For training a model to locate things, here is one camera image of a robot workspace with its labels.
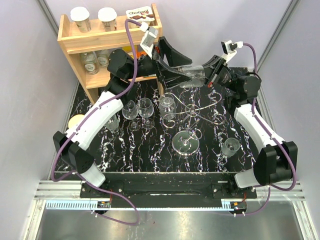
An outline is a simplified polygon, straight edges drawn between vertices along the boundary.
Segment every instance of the round wooden object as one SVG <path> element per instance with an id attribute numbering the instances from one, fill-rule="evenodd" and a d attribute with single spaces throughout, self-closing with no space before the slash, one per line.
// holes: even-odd
<path id="1" fill-rule="evenodd" d="M 68 122 L 68 128 L 71 129 L 74 125 L 80 123 L 80 121 L 84 119 L 84 117 L 85 115 L 83 114 L 74 115 Z"/>

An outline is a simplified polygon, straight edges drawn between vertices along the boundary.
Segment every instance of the white lid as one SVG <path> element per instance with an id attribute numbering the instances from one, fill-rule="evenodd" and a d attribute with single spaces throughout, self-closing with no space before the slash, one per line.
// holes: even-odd
<path id="1" fill-rule="evenodd" d="M 98 19 L 101 22 L 110 22 L 117 17 L 116 11 L 112 7 L 101 8 L 98 12 Z"/>
<path id="2" fill-rule="evenodd" d="M 77 6 L 70 12 L 72 21 L 80 22 L 86 20 L 90 16 L 89 11 L 83 6 Z"/>

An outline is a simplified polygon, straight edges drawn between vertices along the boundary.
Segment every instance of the chobani package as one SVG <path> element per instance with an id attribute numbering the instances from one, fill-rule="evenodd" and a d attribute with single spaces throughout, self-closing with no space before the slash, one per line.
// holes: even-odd
<path id="1" fill-rule="evenodd" d="M 146 22 L 148 25 L 155 20 L 155 16 L 150 6 L 143 6 L 133 10 L 127 10 L 126 17 L 137 22 Z M 134 23 L 130 23 L 131 28 L 138 28 Z"/>

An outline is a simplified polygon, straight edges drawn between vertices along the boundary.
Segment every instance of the wooden shelf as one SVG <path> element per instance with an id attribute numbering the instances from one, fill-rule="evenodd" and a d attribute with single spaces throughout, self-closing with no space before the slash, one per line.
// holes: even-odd
<path id="1" fill-rule="evenodd" d="M 159 36 L 162 36 L 162 24 L 155 4 L 152 4 L 154 21 L 150 23 L 155 29 L 158 29 Z M 118 16 L 116 18 L 117 30 L 105 31 L 102 22 L 99 19 L 90 20 L 91 30 L 89 32 L 80 32 L 75 22 L 70 22 L 67 15 L 62 15 L 58 33 L 58 41 L 61 42 L 68 54 L 79 54 L 103 49 L 114 49 L 129 46 L 128 36 L 125 29 L 125 20 L 127 16 Z M 139 28 L 130 29 L 132 40 L 139 44 L 145 34 Z"/>
<path id="2" fill-rule="evenodd" d="M 137 77 L 136 82 L 155 79 L 155 77 Z M 110 72 L 106 68 L 100 68 L 99 72 L 94 75 L 86 73 L 85 86 L 87 89 L 95 89 L 105 87 L 110 80 Z"/>
<path id="3" fill-rule="evenodd" d="M 162 24 L 156 4 L 153 3 L 151 8 L 155 20 L 150 23 L 150 26 L 158 29 L 158 37 L 161 37 L 163 35 Z M 67 15 L 61 16 L 57 41 L 85 93 L 93 104 L 99 97 L 98 88 L 108 84 L 110 73 L 106 68 L 100 67 L 97 74 L 88 74 L 81 62 L 80 53 L 130 46 L 124 25 L 126 19 L 127 16 L 118 16 L 116 18 L 117 30 L 107 32 L 99 19 L 90 19 L 91 30 L 82 33 L 75 22 L 69 21 Z M 130 35 L 135 45 L 140 44 L 144 34 L 139 28 L 130 29 Z M 154 77 L 139 77 L 136 81 L 148 79 L 154 79 Z"/>

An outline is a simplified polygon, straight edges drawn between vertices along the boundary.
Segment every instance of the black marble tabletop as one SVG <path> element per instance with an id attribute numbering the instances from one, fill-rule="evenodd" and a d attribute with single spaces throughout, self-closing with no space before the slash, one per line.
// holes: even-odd
<path id="1" fill-rule="evenodd" d="M 235 72 L 246 73 L 246 68 L 234 68 Z M 129 120 L 124 119 L 121 111 L 117 113 L 120 121 L 120 130 L 113 134 L 106 127 L 93 139 L 88 152 L 94 156 L 98 168 L 103 172 L 240 172 L 250 169 L 258 150 L 245 129 L 239 125 L 223 107 L 223 100 L 216 105 L 205 108 L 200 114 L 213 120 L 217 114 L 224 115 L 225 123 L 214 125 L 199 118 L 196 125 L 203 137 L 199 140 L 199 150 L 190 157 L 183 157 L 175 153 L 172 148 L 172 137 L 179 131 L 185 130 L 187 122 L 183 121 L 186 114 L 177 115 L 176 126 L 166 128 L 162 124 L 159 112 L 159 91 L 157 82 L 145 80 L 137 82 L 139 88 L 135 102 L 140 98 L 149 98 L 153 102 L 154 114 L 152 116 L 155 126 L 150 130 L 144 128 L 131 132 L 128 129 Z M 214 103 L 212 96 L 220 93 L 222 99 L 228 92 L 225 88 L 215 86 L 208 88 L 203 86 L 199 89 L 183 89 L 176 87 L 169 92 L 174 93 L 185 105 L 193 101 L 200 108 Z M 176 101 L 177 112 L 184 107 Z M 70 118 L 77 114 L 85 114 L 91 107 L 91 103 L 79 86 L 71 110 Z M 223 142 L 227 138 L 236 138 L 240 142 L 237 153 L 225 158 L 221 153 Z M 57 175 L 68 172 L 71 168 L 61 160 L 57 163 L 55 171 Z"/>

